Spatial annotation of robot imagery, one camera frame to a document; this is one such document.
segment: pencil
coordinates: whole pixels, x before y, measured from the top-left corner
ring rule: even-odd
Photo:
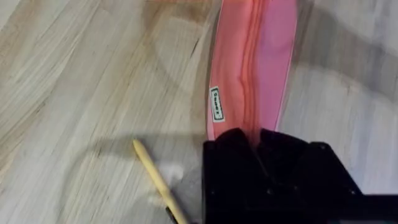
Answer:
[[[155,186],[159,193],[161,194],[164,202],[170,209],[172,215],[174,216],[175,220],[178,224],[188,224],[187,219],[185,218],[181,208],[177,204],[175,198],[173,197],[169,187],[165,183],[163,177],[157,170],[154,161],[150,158],[146,148],[144,145],[137,139],[132,141],[132,144],[136,150],[138,157],[140,158],[141,162],[143,163],[144,167],[148,171],[150,177],[155,183]]]

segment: wood grain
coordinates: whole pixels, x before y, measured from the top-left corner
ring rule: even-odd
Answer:
[[[397,193],[397,15],[389,0],[298,0],[280,130]],[[144,141],[200,222],[219,1],[0,1],[0,222],[170,223],[130,151]]]

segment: black device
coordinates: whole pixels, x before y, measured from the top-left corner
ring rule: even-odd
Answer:
[[[240,129],[203,145],[205,224],[398,220],[398,197],[364,195],[332,148],[261,130],[253,149]]]

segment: pink fabric tube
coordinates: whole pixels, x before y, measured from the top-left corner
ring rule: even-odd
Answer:
[[[252,143],[277,128],[297,23],[295,0],[224,0],[216,34],[207,131],[241,128]]]

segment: label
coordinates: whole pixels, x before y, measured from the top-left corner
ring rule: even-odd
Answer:
[[[224,122],[223,108],[221,107],[220,91],[218,86],[210,89],[211,111],[213,112],[213,122]]]

